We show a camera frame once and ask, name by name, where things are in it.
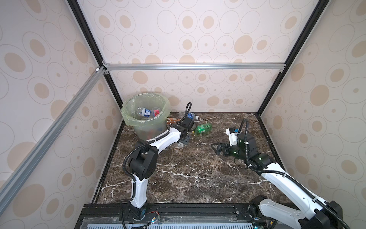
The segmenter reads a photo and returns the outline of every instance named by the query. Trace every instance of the plastic bin liner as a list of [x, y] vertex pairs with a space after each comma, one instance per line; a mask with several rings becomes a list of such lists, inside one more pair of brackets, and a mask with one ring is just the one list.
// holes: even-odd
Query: plastic bin liner
[[[137, 107], [152, 110], [161, 108], [160, 114], [154, 118], [141, 117], [135, 114]], [[159, 94], [143, 93], [123, 103], [122, 117], [128, 126], [133, 126], [137, 136], [142, 140], [152, 139], [167, 130], [167, 117], [171, 111], [169, 100]]]

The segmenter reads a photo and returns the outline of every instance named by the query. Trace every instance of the green trash bag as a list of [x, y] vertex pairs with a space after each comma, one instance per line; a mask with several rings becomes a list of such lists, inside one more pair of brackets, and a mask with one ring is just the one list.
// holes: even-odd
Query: green trash bag
[[[160, 113], [154, 118], [146, 118], [136, 114], [137, 108], [143, 107], [152, 111], [159, 107]], [[169, 100], [156, 93], [143, 93], [123, 103], [121, 114], [128, 126], [133, 126], [137, 136], [142, 140], [152, 139], [167, 130], [167, 117], [171, 112]]]

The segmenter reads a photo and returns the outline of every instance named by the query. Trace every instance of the brown marble surface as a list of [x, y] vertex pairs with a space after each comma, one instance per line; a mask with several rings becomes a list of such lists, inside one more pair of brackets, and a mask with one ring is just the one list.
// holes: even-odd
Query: brown marble surface
[[[174, 143], [161, 152], [157, 168], [149, 179], [148, 203], [248, 203], [259, 194], [276, 202], [290, 202], [269, 181], [249, 169], [238, 168], [233, 157], [217, 156], [210, 147], [211, 143], [229, 142], [225, 129], [239, 128], [242, 119], [247, 118], [258, 150], [272, 155], [255, 115], [198, 115], [200, 124], [212, 123], [212, 131], [192, 135], [183, 148]], [[122, 163], [137, 139], [134, 129], [125, 126], [97, 203], [118, 203], [120, 199], [130, 198], [131, 179], [123, 173]], [[241, 160], [236, 163], [244, 167]]]

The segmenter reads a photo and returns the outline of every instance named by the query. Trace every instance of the ventilation grille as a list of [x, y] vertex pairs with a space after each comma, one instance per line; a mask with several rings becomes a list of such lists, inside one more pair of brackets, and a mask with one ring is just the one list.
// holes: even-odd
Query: ventilation grille
[[[143, 224], [129, 224], [127, 229], [142, 226]], [[123, 229], [122, 224], [89, 224], [87, 229]], [[253, 229], [249, 223], [225, 224], [153, 224], [148, 229]]]

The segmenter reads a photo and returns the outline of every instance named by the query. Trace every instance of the silver metal beam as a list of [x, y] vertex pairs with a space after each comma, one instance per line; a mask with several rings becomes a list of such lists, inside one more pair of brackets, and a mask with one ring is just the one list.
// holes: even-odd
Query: silver metal beam
[[93, 75], [89, 77], [87, 82], [85, 82], [79, 92], [63, 110], [62, 114], [55, 120], [41, 140], [39, 140], [34, 146], [27, 158], [23, 160], [22, 164], [13, 172], [8, 181], [4, 184], [0, 192], [0, 216], [4, 213], [10, 202], [21, 189], [60, 132], [70, 121], [74, 113], [97, 83], [98, 79], [106, 73], [103, 67], [99, 67], [96, 70], [98, 71], [94, 72]]
[[123, 70], [215, 70], [283, 69], [285, 63], [200, 63], [200, 64], [106, 64], [107, 71]]

